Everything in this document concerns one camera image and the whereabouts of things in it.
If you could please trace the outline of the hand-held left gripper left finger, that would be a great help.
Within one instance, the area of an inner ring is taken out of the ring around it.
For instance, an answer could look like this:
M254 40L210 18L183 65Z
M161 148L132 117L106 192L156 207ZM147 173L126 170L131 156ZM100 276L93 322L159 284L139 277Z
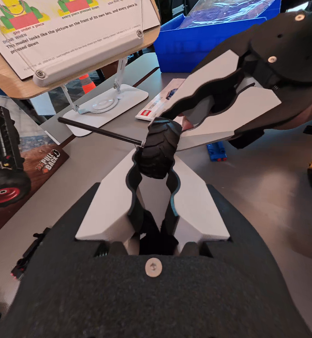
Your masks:
M142 177L137 154L133 149L101 181L75 239L120 242L129 255L139 254L145 205L138 187Z

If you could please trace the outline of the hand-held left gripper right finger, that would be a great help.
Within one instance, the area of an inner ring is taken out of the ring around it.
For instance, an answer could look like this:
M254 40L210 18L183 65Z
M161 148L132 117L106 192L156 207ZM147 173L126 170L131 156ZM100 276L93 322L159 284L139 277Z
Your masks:
M166 210L166 232L177 241L178 253L189 242L200 245L230 238L205 181L177 155L166 185L171 193Z

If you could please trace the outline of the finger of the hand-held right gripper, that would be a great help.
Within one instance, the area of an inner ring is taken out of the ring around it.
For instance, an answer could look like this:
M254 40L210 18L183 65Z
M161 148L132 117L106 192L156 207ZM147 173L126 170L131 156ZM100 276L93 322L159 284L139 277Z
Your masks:
M184 131L177 151L191 149L214 141L223 141L234 136L235 131L281 104L270 89L245 87L235 102L226 111L206 117L193 129Z
M183 115L192 125L203 125L225 113L238 99L244 79L239 56L231 50L194 71L163 106L159 121L175 121Z

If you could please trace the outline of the black lego wheel red rim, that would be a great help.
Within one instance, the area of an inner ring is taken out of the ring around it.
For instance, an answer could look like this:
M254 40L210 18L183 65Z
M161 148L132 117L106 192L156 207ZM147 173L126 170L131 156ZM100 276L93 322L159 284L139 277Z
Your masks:
M141 174L163 179L169 172L177 150L182 126L163 117L156 117L148 126L144 146L138 151L136 163Z

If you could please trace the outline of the long black lego axle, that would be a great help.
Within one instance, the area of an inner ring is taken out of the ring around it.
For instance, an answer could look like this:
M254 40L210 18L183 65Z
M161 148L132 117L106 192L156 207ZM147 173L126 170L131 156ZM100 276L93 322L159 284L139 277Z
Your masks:
M114 132L103 130L99 127L94 127L94 126L90 126L90 125L87 125L87 124L84 124L84 123L69 120L69 119L66 119L64 117L58 117L57 120L58 120L58 122L65 124L65 125L68 125L68 126L73 126L73 127L79 128L79 129L86 130L86 131L90 131L90 132L93 132L93 133L108 136L108 137L111 137L111 138L114 138L114 139L117 139L117 140L120 140L120 141L125 141L125 142L128 142L128 143L140 146L140 147L143 147L144 143L145 143L145 141L133 139L131 137L127 137L127 136L124 136L124 135L121 135L121 134L117 134L117 133L114 133Z

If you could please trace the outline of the blue lego piece red pins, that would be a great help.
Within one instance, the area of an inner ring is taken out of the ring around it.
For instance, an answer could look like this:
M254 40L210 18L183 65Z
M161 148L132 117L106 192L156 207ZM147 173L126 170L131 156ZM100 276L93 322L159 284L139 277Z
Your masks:
M227 160L226 151L222 141L210 143L206 145L210 161L224 162Z

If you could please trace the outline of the black lego assembly grey ends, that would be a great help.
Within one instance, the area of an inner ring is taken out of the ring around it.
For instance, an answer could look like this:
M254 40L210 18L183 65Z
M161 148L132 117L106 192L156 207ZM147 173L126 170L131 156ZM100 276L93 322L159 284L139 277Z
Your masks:
M32 256L34 255L35 251L40 246L50 229L50 227L46 227L42 233L33 234L35 240L31 243L31 245L24 252L22 257L17 261L15 267L11 270L11 276L13 276L16 280L20 280L22 278Z

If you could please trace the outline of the blue plastic bin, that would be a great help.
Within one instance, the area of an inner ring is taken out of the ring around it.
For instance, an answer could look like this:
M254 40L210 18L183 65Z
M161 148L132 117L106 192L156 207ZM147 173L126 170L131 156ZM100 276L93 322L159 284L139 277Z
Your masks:
M181 13L161 26L154 42L161 72L190 73L217 45L277 16L280 6L281 1L275 0L258 18L192 28L179 28L186 17Z

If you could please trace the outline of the white instruction booklet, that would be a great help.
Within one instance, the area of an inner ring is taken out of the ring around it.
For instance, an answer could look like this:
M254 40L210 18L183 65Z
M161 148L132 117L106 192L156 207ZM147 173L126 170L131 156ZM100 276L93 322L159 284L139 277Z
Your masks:
M150 122L155 117L159 117L163 111L164 105L167 104L184 81L185 78L172 79L159 94L146 104L146 106L135 116L135 119Z

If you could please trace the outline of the white document stand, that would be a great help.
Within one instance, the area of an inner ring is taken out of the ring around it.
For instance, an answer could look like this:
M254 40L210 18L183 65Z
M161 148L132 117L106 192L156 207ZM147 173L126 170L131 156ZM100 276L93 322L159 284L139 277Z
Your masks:
M93 30L74 24L71 28L54 33L47 43L39 43L34 53L35 61L28 62L35 74L33 81L39 87L61 82L62 90L71 105L63 117L101 127L148 98L146 91L122 84L128 51L141 45L143 38L143 28L139 23L124 24L121 27L118 24L98 26ZM123 54L123 57L118 61L112 88L80 106L73 103L65 80L119 54ZM77 137L90 133L73 126L68 127Z

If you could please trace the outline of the monster truck toy box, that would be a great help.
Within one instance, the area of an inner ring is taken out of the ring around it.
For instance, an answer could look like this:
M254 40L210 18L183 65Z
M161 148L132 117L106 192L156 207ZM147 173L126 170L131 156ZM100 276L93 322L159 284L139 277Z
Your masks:
M0 229L69 158L44 121L31 100L0 89Z

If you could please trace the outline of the orange traffic cone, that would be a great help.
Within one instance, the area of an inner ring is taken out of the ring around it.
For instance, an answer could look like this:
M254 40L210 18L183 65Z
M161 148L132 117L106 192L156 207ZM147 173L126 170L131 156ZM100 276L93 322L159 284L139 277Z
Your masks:
M93 89L96 88L96 85L92 81L92 79L90 78L89 74L85 74L85 75L79 77L79 80L81 82L81 86L82 86L84 94L87 94L87 93L89 93L90 91L92 91Z

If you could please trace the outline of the instruction sheet on stand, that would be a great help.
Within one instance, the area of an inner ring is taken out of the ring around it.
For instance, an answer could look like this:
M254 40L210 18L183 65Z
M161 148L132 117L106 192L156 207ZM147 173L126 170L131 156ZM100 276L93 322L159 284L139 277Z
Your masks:
M151 1L154 5L156 13L158 14L158 18L160 21L160 15L158 13L158 8L156 6L155 1ZM142 50L145 47L149 47L154 43L156 38L158 37L160 32L160 25L155 28L148 29L143 32L143 43L133 49L128 51L129 55ZM86 73L92 72L96 69L100 69L106 67L107 65L118 61L120 58L123 57L123 54L119 54L116 57L111 57L103 62L99 62L93 67L88 67L84 71L81 71L77 75L72 75L65 80L65 83L74 80ZM10 65L6 62L6 60L0 54L0 88L11 98L16 99L29 99L36 97L40 94L50 91L61 85L61 82L53 83L52 85L48 85L46 87L39 87L33 81L33 76L21 80L17 74L12 70Z

